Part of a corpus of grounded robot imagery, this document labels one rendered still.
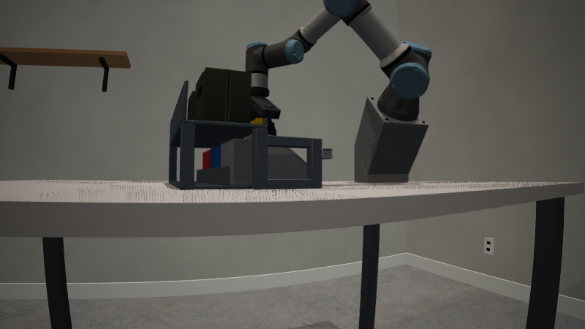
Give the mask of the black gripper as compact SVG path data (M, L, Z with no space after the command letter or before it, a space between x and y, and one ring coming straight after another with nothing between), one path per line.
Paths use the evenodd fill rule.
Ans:
M269 96L269 89L263 87L252 87L252 95L257 97L268 97ZM261 118L252 108L250 113L250 121L255 120L256 118ZM272 120L268 120L268 135L276 136L276 128L274 126L274 122ZM244 137L244 139L252 139L252 135Z

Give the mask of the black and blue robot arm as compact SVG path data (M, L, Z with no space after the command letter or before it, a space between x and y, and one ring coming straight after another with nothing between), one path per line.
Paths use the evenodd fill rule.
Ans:
M380 69L390 79L378 100L379 110L396 120L416 120L420 111L418 97L429 86L431 50L413 42L400 43L367 0L323 0L323 3L325 7L315 17L283 42L247 45L245 72L252 73L252 87L268 88L268 69L302 62L304 53L342 19L377 56ZM265 97L251 96L251 108L261 118L279 119L281 113Z

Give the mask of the red bin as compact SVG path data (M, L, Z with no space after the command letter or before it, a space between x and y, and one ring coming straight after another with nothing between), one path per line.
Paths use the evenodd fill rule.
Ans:
M203 169L210 168L210 150L203 153Z

